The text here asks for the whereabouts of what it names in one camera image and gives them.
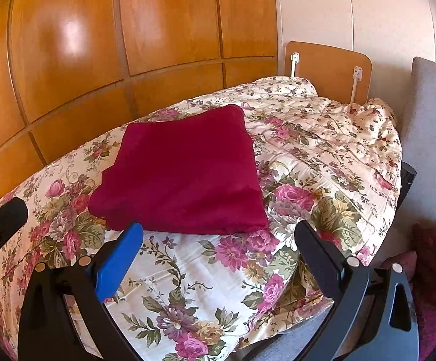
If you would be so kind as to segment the dark red knit garment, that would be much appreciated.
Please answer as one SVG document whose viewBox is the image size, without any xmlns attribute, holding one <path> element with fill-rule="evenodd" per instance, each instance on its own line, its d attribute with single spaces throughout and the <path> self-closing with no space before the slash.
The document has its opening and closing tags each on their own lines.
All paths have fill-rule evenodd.
<svg viewBox="0 0 436 361">
<path fill-rule="evenodd" d="M 243 110 L 226 105 L 175 121 L 131 123 L 88 210 L 116 231 L 132 223 L 195 235 L 267 228 Z"/>
</svg>

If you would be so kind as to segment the grey upholstered chair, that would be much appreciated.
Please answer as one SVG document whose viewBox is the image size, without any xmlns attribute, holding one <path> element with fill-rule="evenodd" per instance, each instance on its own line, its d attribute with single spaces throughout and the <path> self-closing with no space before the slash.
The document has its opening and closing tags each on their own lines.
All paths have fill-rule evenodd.
<svg viewBox="0 0 436 361">
<path fill-rule="evenodd" d="M 416 57 L 412 63 L 412 100 L 404 116 L 402 146 L 405 162 L 417 171 L 406 199 L 398 209 L 397 223 L 436 230 L 436 63 Z M 367 296 L 350 333 L 338 351 L 341 356 L 352 350 L 363 331 L 372 307 Z M 297 360 L 297 355 L 310 342 L 332 307 L 313 317 L 299 329 L 265 341 L 247 353 L 248 360 Z"/>
</svg>

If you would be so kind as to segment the wooden wardrobe panel wall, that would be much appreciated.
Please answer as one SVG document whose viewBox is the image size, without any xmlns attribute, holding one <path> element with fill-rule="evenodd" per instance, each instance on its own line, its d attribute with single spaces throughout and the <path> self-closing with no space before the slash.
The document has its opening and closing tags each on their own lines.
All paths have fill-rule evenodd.
<svg viewBox="0 0 436 361">
<path fill-rule="evenodd" d="M 276 72 L 276 0 L 0 0 L 0 198 L 114 127 Z"/>
</svg>

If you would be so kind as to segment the black bed frame corner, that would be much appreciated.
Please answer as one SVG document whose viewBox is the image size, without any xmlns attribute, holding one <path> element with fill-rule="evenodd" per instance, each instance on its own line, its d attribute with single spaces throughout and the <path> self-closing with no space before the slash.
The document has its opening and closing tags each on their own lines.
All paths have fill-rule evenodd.
<svg viewBox="0 0 436 361">
<path fill-rule="evenodd" d="M 406 196 L 408 195 L 408 192 L 413 185 L 415 178 L 417 175 L 417 171 L 415 168 L 406 163 L 405 161 L 401 162 L 401 169 L 400 169 L 400 194 L 397 200 L 397 209 L 399 209 L 403 203 L 403 201 L 406 199 Z"/>
</svg>

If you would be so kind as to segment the dark red fuzzy cloth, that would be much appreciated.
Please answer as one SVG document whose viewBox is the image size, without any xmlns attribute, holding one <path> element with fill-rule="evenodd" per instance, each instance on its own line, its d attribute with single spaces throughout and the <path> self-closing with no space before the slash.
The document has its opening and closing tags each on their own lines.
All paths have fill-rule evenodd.
<svg viewBox="0 0 436 361">
<path fill-rule="evenodd" d="M 412 226 L 410 250 L 386 259 L 382 268 L 402 266 L 409 281 L 419 327 L 419 359 L 436 360 L 436 230 Z"/>
</svg>

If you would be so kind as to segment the small wooden headboard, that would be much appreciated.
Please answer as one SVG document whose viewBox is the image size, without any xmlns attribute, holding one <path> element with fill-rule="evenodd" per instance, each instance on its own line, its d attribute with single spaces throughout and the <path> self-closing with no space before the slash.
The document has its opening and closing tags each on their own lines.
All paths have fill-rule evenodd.
<svg viewBox="0 0 436 361">
<path fill-rule="evenodd" d="M 327 99 L 364 104 L 372 72 L 372 60 L 360 52 L 310 42 L 286 44 L 285 74 L 306 78 Z"/>
</svg>

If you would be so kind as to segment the floral quilted bedspread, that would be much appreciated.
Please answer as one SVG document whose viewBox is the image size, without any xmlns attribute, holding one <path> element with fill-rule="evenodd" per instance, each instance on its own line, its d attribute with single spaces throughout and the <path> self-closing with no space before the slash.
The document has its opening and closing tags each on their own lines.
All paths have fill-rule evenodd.
<svg viewBox="0 0 436 361">
<path fill-rule="evenodd" d="M 312 318 L 331 301 L 298 255 L 295 225 L 310 222 L 368 263 L 396 212 L 401 146 L 384 101 L 346 106 L 303 78 L 266 77 L 183 100 L 149 120 L 229 104 L 244 111 L 270 224 L 248 236 L 145 234 L 106 306 L 147 360 L 224 360 Z M 0 251 L 0 339 L 11 355 L 35 265 L 66 267 L 117 237 L 87 206 L 124 133 L 96 136 L 11 192 L 29 208 L 26 225 Z"/>
</svg>

